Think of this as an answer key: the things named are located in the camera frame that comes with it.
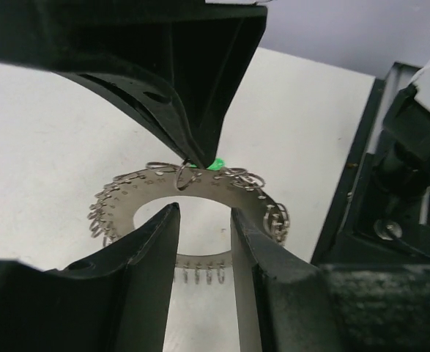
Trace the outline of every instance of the metal bolt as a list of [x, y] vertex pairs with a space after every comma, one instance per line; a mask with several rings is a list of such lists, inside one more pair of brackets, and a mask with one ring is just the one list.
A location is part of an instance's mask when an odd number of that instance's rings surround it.
[[399, 224], [392, 220], [377, 220], [374, 223], [374, 231], [383, 240], [392, 241], [393, 238], [389, 236], [389, 232], [397, 238], [402, 237], [402, 228]]

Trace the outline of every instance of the gray wall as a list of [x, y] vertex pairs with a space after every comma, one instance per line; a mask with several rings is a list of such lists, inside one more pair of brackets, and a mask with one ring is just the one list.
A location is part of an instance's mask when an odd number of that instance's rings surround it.
[[261, 46], [384, 77], [430, 57], [430, 0], [275, 0]]

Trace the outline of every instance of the white table surface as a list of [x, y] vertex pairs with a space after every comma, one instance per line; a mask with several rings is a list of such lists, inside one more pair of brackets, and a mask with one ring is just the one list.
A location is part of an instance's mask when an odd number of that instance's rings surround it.
[[[219, 157], [266, 179], [266, 192], [291, 214], [286, 248], [304, 260], [311, 258], [373, 82], [260, 48], [226, 115]], [[86, 219], [93, 195], [147, 161], [180, 162], [85, 88], [52, 73], [0, 65], [0, 258], [63, 268], [99, 250]], [[170, 201], [142, 208], [136, 223]], [[180, 204], [179, 252], [229, 247], [228, 208], [204, 199]], [[164, 351], [238, 350], [232, 271], [224, 285], [184, 284], [178, 276]]]

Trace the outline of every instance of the small hole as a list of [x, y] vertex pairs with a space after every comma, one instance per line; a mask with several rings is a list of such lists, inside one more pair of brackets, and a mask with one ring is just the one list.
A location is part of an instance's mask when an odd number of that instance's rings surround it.
[[154, 101], [157, 101], [158, 103], [162, 104], [169, 104], [171, 102], [170, 98], [163, 97], [162, 95], [151, 93], [151, 92], [143, 92], [148, 98], [153, 99]]
[[68, 265], [67, 270], [83, 270], [91, 268], [92, 266], [92, 263], [88, 260], [79, 260], [78, 262]]

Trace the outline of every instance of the green marker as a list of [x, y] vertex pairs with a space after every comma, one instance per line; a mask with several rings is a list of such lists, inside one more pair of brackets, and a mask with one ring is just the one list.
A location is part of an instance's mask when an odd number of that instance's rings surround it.
[[208, 167], [208, 170], [212, 170], [212, 171], [218, 171], [219, 169], [221, 169], [224, 166], [224, 161], [223, 159], [220, 158], [216, 158], [215, 161], [213, 162], [213, 164], [211, 164]]

